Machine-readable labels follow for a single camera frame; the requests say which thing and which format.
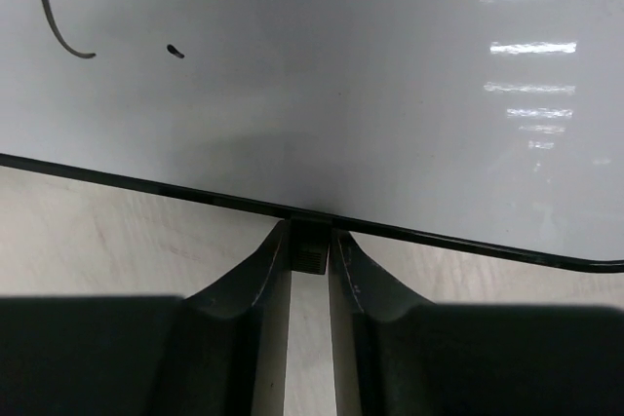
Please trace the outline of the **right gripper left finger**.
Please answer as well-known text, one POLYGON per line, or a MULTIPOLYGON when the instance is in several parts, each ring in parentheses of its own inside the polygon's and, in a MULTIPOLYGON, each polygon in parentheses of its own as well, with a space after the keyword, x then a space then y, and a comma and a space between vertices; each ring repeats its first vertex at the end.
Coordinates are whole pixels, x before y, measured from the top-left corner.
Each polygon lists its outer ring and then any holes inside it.
POLYGON ((3 297, 2 413, 282 414, 289 237, 189 297, 3 297))

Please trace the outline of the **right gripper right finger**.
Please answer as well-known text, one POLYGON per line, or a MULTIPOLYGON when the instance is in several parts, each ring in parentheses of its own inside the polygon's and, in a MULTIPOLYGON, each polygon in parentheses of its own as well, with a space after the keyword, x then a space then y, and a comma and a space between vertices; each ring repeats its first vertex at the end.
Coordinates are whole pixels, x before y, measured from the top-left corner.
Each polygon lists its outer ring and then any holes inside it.
POLYGON ((344 231, 329 262, 339 414, 622 413, 620 310, 435 303, 344 231))

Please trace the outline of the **white whiteboard black frame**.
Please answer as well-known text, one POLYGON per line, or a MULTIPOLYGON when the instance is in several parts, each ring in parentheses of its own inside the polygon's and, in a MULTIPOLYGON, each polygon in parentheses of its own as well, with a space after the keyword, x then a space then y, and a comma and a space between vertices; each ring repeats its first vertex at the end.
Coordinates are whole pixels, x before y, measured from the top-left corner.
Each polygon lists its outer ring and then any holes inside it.
POLYGON ((623 269, 623 0, 1 0, 1 162, 623 269))

